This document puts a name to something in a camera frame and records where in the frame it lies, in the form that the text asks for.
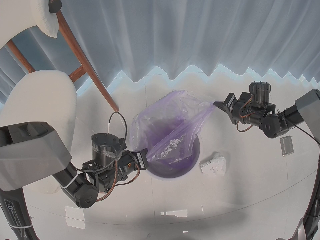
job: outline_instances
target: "white chair cushion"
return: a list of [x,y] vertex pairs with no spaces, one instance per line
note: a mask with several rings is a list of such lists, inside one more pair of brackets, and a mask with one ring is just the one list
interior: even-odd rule
[[[10,93],[0,114],[0,126],[29,121],[49,123],[70,152],[75,129],[77,93],[69,76],[57,70],[41,70],[25,75]],[[28,185],[42,193],[59,188],[50,176]]]
[[57,38],[57,15],[49,12],[49,0],[0,0],[0,48],[11,38],[33,26]]

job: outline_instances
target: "wooden chair leg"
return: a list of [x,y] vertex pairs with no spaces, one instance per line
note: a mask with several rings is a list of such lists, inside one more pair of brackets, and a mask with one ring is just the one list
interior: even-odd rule
[[13,52],[13,54],[17,57],[17,59],[22,63],[22,65],[28,70],[29,73],[35,72],[35,69],[31,64],[27,61],[27,59],[23,56],[18,47],[14,44],[12,39],[7,42],[7,46]]
[[68,23],[66,22],[66,19],[64,18],[61,11],[58,11],[56,13],[58,17],[59,22],[59,30],[66,40],[67,44],[70,46],[71,50],[75,54],[75,56],[78,58],[79,62],[81,63],[82,67],[88,73],[91,80],[94,82],[94,84],[97,86],[98,90],[101,92],[103,97],[107,100],[107,102],[110,104],[110,106],[113,108],[114,111],[119,111],[119,107],[114,102],[113,98],[110,96],[106,88],[104,87],[103,83],[99,79],[98,75],[94,71],[94,68],[92,67],[91,63],[89,62],[87,56],[81,49],[78,41],[76,40],[75,36],[73,35]]

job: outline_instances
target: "chair seat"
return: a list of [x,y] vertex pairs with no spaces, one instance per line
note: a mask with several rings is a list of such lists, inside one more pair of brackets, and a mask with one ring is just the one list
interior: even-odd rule
[[[70,152],[75,128],[77,93],[69,76],[57,70],[25,75],[10,93],[0,114],[0,126],[45,121],[59,134]],[[50,176],[27,186],[42,193],[59,188]]]

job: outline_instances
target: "curtain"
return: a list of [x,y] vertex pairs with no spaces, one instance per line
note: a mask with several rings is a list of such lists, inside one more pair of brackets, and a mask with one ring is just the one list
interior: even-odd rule
[[[189,65],[209,76],[219,63],[319,82],[319,8],[320,0],[62,0],[61,10],[108,86],[120,70],[137,82],[154,66],[174,79]],[[79,66],[61,35],[33,27],[13,40],[36,70]],[[25,72],[6,48],[0,69],[3,102]]]

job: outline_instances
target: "wooden chair frame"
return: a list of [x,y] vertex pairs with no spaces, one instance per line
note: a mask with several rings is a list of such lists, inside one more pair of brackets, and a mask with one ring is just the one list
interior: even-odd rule
[[[103,97],[107,100],[110,106],[113,108],[114,111],[119,111],[119,107],[114,102],[113,98],[110,96],[106,88],[104,87],[103,83],[101,82],[100,78],[94,71],[91,63],[89,62],[88,58],[86,57],[85,53],[81,49],[78,41],[76,40],[74,34],[72,33],[66,19],[64,18],[60,8],[61,8],[61,1],[60,0],[50,0],[49,1],[49,8],[50,6],[56,6],[56,2],[60,2],[60,6],[58,11],[56,12],[58,22],[59,22],[59,31],[61,32],[62,36],[66,40],[67,44],[73,51],[74,55],[78,58],[81,66],[74,70],[69,77],[71,78],[72,82],[77,81],[80,77],[82,77],[85,73],[89,75],[92,82],[97,86],[98,90],[101,92]],[[23,64],[23,66],[28,70],[28,73],[35,72],[33,66],[28,62],[28,60],[23,56],[21,51],[18,47],[14,44],[12,39],[7,42],[7,46],[13,52],[13,54],[17,57],[17,59]]]

